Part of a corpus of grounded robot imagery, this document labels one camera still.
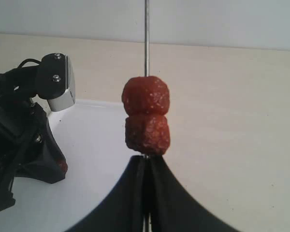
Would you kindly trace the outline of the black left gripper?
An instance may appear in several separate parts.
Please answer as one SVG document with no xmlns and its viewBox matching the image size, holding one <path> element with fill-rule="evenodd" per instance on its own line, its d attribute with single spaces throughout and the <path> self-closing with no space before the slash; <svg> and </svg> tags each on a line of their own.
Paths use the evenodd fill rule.
<svg viewBox="0 0 290 232">
<path fill-rule="evenodd" d="M 54 184 L 66 175 L 57 165 L 66 160 L 50 130 L 41 142 L 32 142 L 38 125 L 36 107 L 36 67 L 15 68 L 0 73 L 0 211 L 14 206 L 15 175 Z"/>
</svg>

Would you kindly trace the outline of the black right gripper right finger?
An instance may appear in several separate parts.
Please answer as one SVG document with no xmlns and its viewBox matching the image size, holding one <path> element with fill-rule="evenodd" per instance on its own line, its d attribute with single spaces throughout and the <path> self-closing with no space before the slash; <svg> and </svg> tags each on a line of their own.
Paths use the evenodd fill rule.
<svg viewBox="0 0 290 232">
<path fill-rule="evenodd" d="M 234 228 L 199 204 L 179 183 L 163 157 L 149 159 L 153 232 L 233 232 Z"/>
</svg>

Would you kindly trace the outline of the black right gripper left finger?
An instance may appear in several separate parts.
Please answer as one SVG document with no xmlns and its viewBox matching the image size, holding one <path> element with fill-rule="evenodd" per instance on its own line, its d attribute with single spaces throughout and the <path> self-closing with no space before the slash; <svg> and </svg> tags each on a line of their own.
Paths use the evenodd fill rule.
<svg viewBox="0 0 290 232">
<path fill-rule="evenodd" d="M 70 232 L 141 232 L 144 224 L 143 181 L 145 159 L 132 156 L 119 181 Z"/>
</svg>

